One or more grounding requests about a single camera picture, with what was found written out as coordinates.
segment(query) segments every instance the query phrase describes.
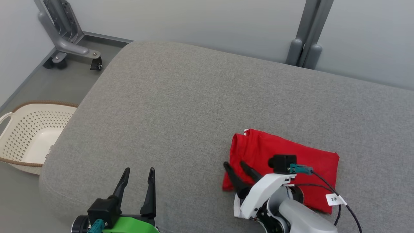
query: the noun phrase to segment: black wheel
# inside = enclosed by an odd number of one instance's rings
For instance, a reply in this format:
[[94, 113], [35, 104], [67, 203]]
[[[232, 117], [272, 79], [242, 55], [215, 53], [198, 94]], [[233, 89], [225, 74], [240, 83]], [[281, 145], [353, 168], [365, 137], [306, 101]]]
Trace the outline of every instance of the black wheel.
[[91, 70], [101, 71], [102, 70], [102, 58], [92, 59]]
[[62, 70], [67, 67], [66, 59], [63, 59], [61, 62], [55, 64], [59, 70]]
[[70, 233], [87, 233], [89, 218], [87, 215], [79, 215], [72, 224]]
[[51, 69], [55, 66], [55, 64], [53, 63], [53, 58], [49, 57], [49, 59], [43, 64], [43, 67], [46, 69]]

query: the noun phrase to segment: folded garment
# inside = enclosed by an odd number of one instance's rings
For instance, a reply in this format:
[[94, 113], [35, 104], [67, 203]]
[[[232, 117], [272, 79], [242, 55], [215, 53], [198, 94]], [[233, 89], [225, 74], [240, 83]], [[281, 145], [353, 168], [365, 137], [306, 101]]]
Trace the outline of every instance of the folded garment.
[[[230, 165], [235, 173], [249, 184], [253, 180], [243, 172], [240, 162], [246, 162], [250, 167], [265, 175], [273, 173], [267, 165], [269, 158], [276, 154], [296, 155], [297, 163], [313, 167], [326, 181], [335, 187], [339, 156], [336, 153], [307, 147], [284, 138], [254, 130], [245, 130], [244, 135], [236, 133], [230, 148]], [[293, 184], [326, 184], [315, 175], [298, 174]], [[223, 190], [233, 189], [227, 173], [224, 175]], [[326, 201], [326, 194], [330, 192], [315, 186], [300, 186], [304, 196], [304, 205], [325, 213], [332, 213], [332, 206]]]

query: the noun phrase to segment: gray upholstered bench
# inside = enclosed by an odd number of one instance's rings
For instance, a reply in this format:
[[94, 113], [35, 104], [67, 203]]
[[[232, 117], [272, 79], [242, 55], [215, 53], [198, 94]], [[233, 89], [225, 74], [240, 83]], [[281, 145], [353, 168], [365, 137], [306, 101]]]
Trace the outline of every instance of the gray upholstered bench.
[[[247, 128], [338, 152], [337, 189], [364, 232], [412, 230], [414, 92], [169, 42], [112, 60], [46, 160], [41, 192], [69, 230], [125, 167], [122, 210], [138, 213], [154, 166], [161, 232], [262, 232], [221, 190], [231, 138]], [[356, 232], [343, 210], [339, 231]]]

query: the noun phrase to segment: cable connector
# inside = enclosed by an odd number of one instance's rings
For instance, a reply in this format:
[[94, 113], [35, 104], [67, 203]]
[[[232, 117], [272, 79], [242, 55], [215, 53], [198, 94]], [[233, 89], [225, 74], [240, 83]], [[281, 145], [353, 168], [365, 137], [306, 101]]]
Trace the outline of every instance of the cable connector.
[[313, 167], [308, 167], [305, 165], [295, 164], [291, 163], [289, 167], [290, 173], [306, 173], [308, 175], [311, 175], [313, 171]]
[[87, 233], [101, 233], [105, 228], [105, 222], [102, 219], [97, 219], [88, 230]]

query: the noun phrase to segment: laundry basket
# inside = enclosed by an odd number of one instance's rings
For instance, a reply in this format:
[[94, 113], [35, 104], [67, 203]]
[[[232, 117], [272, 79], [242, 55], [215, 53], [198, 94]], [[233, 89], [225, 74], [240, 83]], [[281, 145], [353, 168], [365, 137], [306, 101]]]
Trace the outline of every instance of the laundry basket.
[[0, 117], [10, 118], [0, 135], [0, 161], [40, 174], [46, 157], [77, 108], [77, 104], [32, 101]]

